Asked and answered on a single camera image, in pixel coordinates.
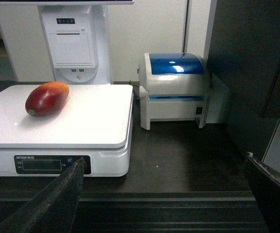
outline white scale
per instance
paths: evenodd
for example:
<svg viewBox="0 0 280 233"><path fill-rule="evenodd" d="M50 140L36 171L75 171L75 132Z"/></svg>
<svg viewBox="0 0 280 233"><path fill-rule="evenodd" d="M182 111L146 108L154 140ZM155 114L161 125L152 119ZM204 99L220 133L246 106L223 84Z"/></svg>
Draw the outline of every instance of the white scale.
<svg viewBox="0 0 280 233"><path fill-rule="evenodd" d="M130 85L112 85L107 4L132 0L0 1L39 7L56 81L70 87L59 114L33 117L25 101L37 85L0 92L0 176L58 176L84 158L84 176L127 173Z"/></svg>
<svg viewBox="0 0 280 233"><path fill-rule="evenodd" d="M58 176L81 157L84 176L127 173L132 86L69 85L60 113L33 117L25 101L37 86L0 92L0 176Z"/></svg>

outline black panel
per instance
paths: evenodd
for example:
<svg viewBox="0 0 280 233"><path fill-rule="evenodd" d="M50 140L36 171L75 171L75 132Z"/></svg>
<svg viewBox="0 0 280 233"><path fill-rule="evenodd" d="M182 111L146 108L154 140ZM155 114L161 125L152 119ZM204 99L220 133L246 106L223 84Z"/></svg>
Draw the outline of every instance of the black panel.
<svg viewBox="0 0 280 233"><path fill-rule="evenodd" d="M218 0L208 67L255 113L280 117L280 0Z"/></svg>
<svg viewBox="0 0 280 233"><path fill-rule="evenodd" d="M91 174L88 155L16 155L14 161L17 174L61 174L81 157L86 163L85 174Z"/></svg>

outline scale platform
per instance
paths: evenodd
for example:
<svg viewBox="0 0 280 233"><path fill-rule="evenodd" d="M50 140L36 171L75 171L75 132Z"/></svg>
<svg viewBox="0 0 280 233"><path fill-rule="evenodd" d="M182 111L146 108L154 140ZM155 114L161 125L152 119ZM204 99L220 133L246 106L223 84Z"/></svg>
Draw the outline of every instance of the scale platform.
<svg viewBox="0 0 280 233"><path fill-rule="evenodd" d="M84 157L84 176L118 177L129 168L130 85L69 85L61 112L33 117L25 111L38 85L0 92L0 176L58 176Z"/></svg>

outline receipt printer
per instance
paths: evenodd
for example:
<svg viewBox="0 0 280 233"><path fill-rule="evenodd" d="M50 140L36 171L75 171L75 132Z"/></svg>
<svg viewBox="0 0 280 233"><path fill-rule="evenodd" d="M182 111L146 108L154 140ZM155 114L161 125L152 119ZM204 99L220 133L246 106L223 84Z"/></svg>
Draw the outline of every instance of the receipt printer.
<svg viewBox="0 0 280 233"><path fill-rule="evenodd" d="M210 74L191 53L145 53L139 63L141 127L151 121L194 120L206 124Z"/></svg>

